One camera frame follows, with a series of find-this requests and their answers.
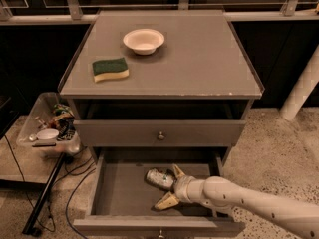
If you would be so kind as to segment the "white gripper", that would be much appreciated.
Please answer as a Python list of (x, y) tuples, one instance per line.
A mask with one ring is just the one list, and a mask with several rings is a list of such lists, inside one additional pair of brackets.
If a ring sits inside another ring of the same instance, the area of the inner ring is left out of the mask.
[(181, 168), (174, 164), (172, 166), (173, 173), (177, 182), (174, 185), (174, 193), (168, 192), (156, 204), (156, 210), (166, 210), (183, 203), (194, 203), (194, 198), (188, 192), (188, 188), (196, 179), (193, 176), (185, 175)]

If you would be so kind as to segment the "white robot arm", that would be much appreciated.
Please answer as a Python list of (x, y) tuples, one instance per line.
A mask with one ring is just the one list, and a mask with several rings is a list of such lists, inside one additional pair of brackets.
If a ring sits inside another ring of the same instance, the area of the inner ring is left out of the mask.
[(240, 207), (302, 239), (319, 239), (318, 205), (247, 189), (220, 176), (197, 179), (186, 175), (177, 164), (172, 168), (173, 175), (157, 169), (147, 173), (148, 182), (167, 190), (156, 203), (156, 210), (180, 203), (197, 203), (222, 213)]

